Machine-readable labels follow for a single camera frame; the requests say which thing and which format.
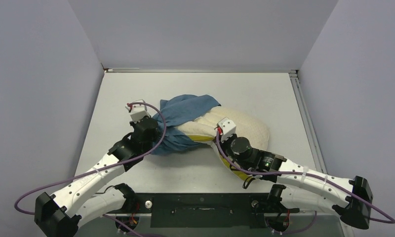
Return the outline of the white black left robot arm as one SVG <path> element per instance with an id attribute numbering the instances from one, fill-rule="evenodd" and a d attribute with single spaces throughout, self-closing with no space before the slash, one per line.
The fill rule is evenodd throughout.
<path id="1" fill-rule="evenodd" d="M 133 132 L 116 142 L 87 175 L 62 189 L 36 198 L 34 222 L 48 237 L 73 237 L 89 221 L 114 210 L 130 212 L 135 192 L 125 183 L 97 192 L 143 160 L 160 138 L 158 122 L 144 116 L 131 122 Z"/>

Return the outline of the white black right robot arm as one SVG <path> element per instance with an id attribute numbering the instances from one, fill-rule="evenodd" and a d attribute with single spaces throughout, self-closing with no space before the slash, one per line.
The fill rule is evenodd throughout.
<path id="1" fill-rule="evenodd" d="M 245 181 L 272 182 L 268 207 L 276 212 L 307 209 L 338 216 L 357 229 L 367 230 L 371 222 L 373 194 L 367 179 L 339 178 L 299 165 L 281 155 L 251 146 L 245 137 L 216 136 L 217 150 L 232 171 Z"/>

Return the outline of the blue pillowcase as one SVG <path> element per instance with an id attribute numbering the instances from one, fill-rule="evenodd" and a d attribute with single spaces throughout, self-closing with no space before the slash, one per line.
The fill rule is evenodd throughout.
<path id="1" fill-rule="evenodd" d="M 153 155 L 163 156 L 183 152 L 203 143 L 211 142 L 216 132 L 214 125 L 195 123 L 195 121 L 220 106 L 210 95 L 184 94 L 170 100 L 160 100 L 160 114 L 153 116 L 160 130 L 166 133 L 163 141 L 152 151 Z"/>

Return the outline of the yellow white pillow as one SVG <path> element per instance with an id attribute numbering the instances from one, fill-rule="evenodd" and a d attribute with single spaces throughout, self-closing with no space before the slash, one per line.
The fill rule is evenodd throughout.
<path id="1" fill-rule="evenodd" d="M 268 126 L 263 121 L 239 110 L 223 106 L 214 107 L 193 121 L 176 126 L 176 129 L 183 132 L 194 142 L 211 146 L 215 156 L 226 168 L 229 168 L 230 164 L 219 154 L 214 142 L 216 135 L 215 127 L 224 118 L 229 118 L 236 124 L 237 136 L 247 138 L 252 147 L 260 150 L 266 150 L 268 148 L 270 132 Z"/>

